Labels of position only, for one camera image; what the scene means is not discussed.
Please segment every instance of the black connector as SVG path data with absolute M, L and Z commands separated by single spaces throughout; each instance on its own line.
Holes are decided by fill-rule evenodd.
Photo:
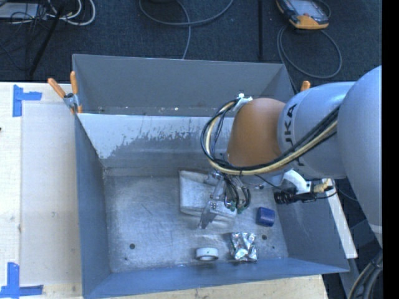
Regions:
M 297 195 L 295 189 L 290 189 L 286 191 L 279 191 L 274 193 L 274 200 L 277 204 L 292 204 L 293 202 L 314 202 L 317 197 L 315 194 L 299 194 Z

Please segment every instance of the gray metal bin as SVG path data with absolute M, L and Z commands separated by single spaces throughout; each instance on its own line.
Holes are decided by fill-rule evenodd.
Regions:
M 179 209 L 179 171 L 211 169 L 199 139 L 204 124 L 239 93 L 288 101 L 282 64 L 75 54 L 72 65 L 83 106 L 75 136 L 85 298 L 349 270 L 325 199 L 276 205 L 267 189 L 255 191 L 233 226 L 205 230 Z M 259 206 L 275 210 L 273 227 L 256 225 Z M 257 234 L 257 262 L 230 257 L 228 235 L 237 230 Z M 217 261 L 195 259 L 196 248 L 212 246 Z

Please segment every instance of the crumpled aluminum foil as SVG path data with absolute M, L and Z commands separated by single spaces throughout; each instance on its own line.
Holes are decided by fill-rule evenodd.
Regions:
M 256 234 L 253 232 L 233 232 L 230 235 L 230 254 L 235 260 L 246 262 L 257 260 L 255 238 Z

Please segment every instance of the orange clip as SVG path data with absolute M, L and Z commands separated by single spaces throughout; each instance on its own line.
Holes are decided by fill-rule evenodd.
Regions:
M 67 94 L 65 91 L 62 89 L 62 87 L 55 81 L 53 78 L 48 78 L 47 83 L 50 84 L 50 86 L 54 89 L 54 91 L 60 96 L 60 98 L 64 98 Z M 72 114 L 75 113 L 75 110 L 71 107 L 70 112 Z
M 302 86 L 300 87 L 300 91 L 304 91 L 310 88 L 310 82 L 309 81 L 303 81 Z
M 73 94 L 77 94 L 77 92 L 78 92 L 79 89 L 78 89 L 78 86 L 77 86 L 76 73 L 75 73 L 75 71 L 71 71 L 69 77 L 70 77 L 70 84 L 71 84 L 71 86 L 72 86 L 72 93 L 73 93 Z M 83 110 L 82 104 L 80 104 L 80 105 L 77 107 L 77 113 L 82 113 L 82 110 Z

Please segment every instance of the wooden table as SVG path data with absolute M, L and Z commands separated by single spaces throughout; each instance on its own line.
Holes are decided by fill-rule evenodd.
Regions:
M 42 93 L 40 101 L 22 102 L 20 117 L 12 117 L 14 84 L 24 92 Z M 70 85 L 61 86 L 71 92 Z M 46 83 L 4 82 L 0 83 L 0 128 L 0 286 L 7 281 L 7 263 L 14 262 L 20 265 L 20 286 L 44 285 L 43 294 L 36 297 L 82 297 L 73 116 Z M 337 226 L 348 232 L 339 200 L 331 200 Z M 345 251 L 354 258 L 356 250 L 349 239 Z M 322 276 L 315 275 L 131 298 L 328 297 Z

